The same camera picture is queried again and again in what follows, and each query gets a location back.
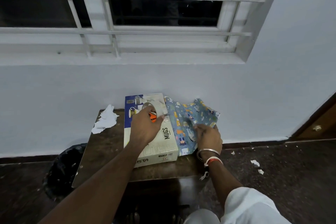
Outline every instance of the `silver bangle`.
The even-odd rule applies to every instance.
[[[202,162],[203,162],[203,159],[200,158],[200,152],[201,152],[201,151],[213,151],[213,152],[217,153],[218,156],[220,156],[219,152],[218,152],[218,151],[215,151],[215,150],[213,150],[213,149],[202,149],[202,150],[199,150],[199,151],[196,153],[197,158],[198,158],[200,161],[202,161]]]

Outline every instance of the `table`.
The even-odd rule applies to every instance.
[[[78,173],[72,187],[77,188],[124,148],[124,109],[116,109],[117,124],[98,134],[92,134],[87,143]],[[171,178],[194,177],[204,174],[203,164],[195,154],[178,157],[177,161],[134,168],[130,182],[153,181]]]

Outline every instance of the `white sleeve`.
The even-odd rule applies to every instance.
[[[290,224],[277,210],[274,202],[251,188],[231,191],[225,201],[221,224]]]

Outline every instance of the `window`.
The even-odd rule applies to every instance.
[[[1,52],[86,54],[85,64],[244,63],[272,1],[0,0]]]

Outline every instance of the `roll of clear tape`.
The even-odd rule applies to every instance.
[[[162,116],[162,115],[165,115],[165,113],[163,112],[163,109],[162,109],[162,104],[159,102],[159,101],[149,101],[149,102],[145,102],[142,106],[142,109],[146,108],[147,106],[152,106],[154,107],[155,109],[155,113],[156,113],[156,116],[159,117],[159,116]]]

